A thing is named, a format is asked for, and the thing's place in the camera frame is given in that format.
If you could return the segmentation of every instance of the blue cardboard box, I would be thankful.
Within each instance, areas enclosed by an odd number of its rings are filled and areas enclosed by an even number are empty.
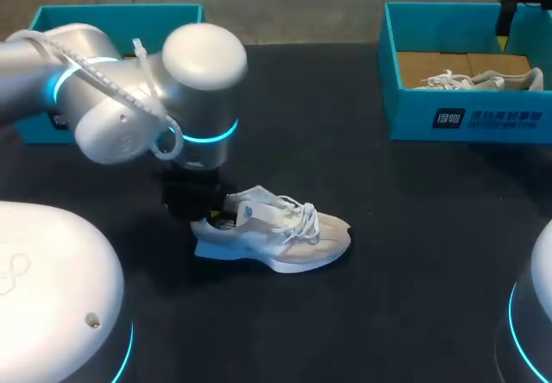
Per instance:
[[[552,143],[552,16],[519,5],[505,53],[544,73],[546,91],[404,88],[397,52],[503,53],[498,3],[387,3],[378,61],[393,140]]]
[[[88,23],[104,31],[124,56],[134,53],[133,38],[156,53],[174,29],[204,20],[203,7],[194,4],[43,6],[29,29],[43,32],[67,23]],[[16,129],[26,143],[74,143],[71,131],[56,129],[47,113],[17,122]]]

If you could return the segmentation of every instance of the blue light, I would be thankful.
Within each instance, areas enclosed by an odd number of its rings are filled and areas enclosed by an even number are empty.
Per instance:
[[[132,344],[135,339],[135,325],[130,324],[130,342],[129,342],[129,348],[127,349],[127,355],[124,356],[124,360],[122,361],[121,368],[119,369],[119,373],[117,373],[117,376],[111,381],[111,383],[117,383],[119,379],[121,379],[122,372],[124,372],[125,367],[129,363],[130,359],[130,352],[132,351]]]
[[[216,135],[215,137],[206,137],[203,139],[198,139],[197,137],[190,137],[189,135],[182,135],[182,138],[191,143],[200,143],[200,144],[216,143],[218,141],[228,139],[232,135],[232,133],[234,133],[237,127],[238,127],[238,121],[236,120],[234,124],[232,124],[232,127],[230,127],[228,131],[222,133],[221,135]]]
[[[90,64],[97,64],[98,62],[112,62],[112,61],[118,61],[118,60],[111,57],[97,57],[97,58],[90,58],[87,61]],[[71,77],[75,72],[80,70],[80,68],[81,68],[80,66],[78,66],[77,64],[74,64],[73,66],[65,70],[63,74],[61,74],[61,76],[58,78],[55,85],[53,86],[53,101],[55,103],[58,103],[58,93],[60,92],[60,88],[63,85],[63,83],[65,83],[69,79],[69,77]]]
[[[536,377],[538,377],[542,383],[549,383],[549,381],[546,380],[544,376],[538,372],[538,370],[536,370],[535,366],[533,366],[533,364],[527,358],[527,356],[525,355],[525,352],[519,345],[518,338],[516,337],[516,331],[514,331],[514,323],[511,320],[511,301],[513,300],[515,289],[516,289],[516,286],[514,286],[514,288],[511,290],[510,303],[508,303],[508,321],[510,322],[511,336],[514,337],[514,342],[516,343],[517,350],[519,351],[519,354],[524,358],[525,362],[527,363],[527,366],[529,366],[529,368],[533,371],[534,374],[536,374]]]

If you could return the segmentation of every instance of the black table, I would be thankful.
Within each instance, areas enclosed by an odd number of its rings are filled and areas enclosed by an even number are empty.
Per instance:
[[[354,228],[348,257],[282,275],[192,257],[143,158],[4,144],[0,198],[76,212],[113,243],[135,382],[498,381],[495,325],[552,217],[547,151],[388,140],[375,45],[249,47],[226,173]]]

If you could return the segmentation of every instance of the shoe sole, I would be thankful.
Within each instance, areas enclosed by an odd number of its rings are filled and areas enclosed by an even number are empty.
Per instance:
[[[333,255],[330,258],[324,260],[310,262],[305,264],[290,264],[287,262],[276,261],[269,256],[255,254],[247,251],[228,251],[219,245],[212,245],[208,242],[199,241],[196,246],[195,255],[200,258],[209,258],[211,260],[220,261],[237,261],[237,260],[254,260],[259,261],[271,268],[277,273],[304,273],[306,271],[312,271],[320,267],[324,267],[328,264],[339,259],[348,248],[343,249],[340,254]]]

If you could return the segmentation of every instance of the white dome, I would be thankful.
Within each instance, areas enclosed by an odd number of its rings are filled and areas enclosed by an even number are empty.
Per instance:
[[[123,293],[116,253],[93,225],[65,210],[0,202],[0,381],[73,374],[109,336]]]
[[[552,222],[536,239],[531,256],[531,278],[541,306],[552,319]]]
[[[238,38],[209,23],[185,25],[171,32],[163,46],[163,65],[187,87],[216,91],[238,83],[248,57]]]

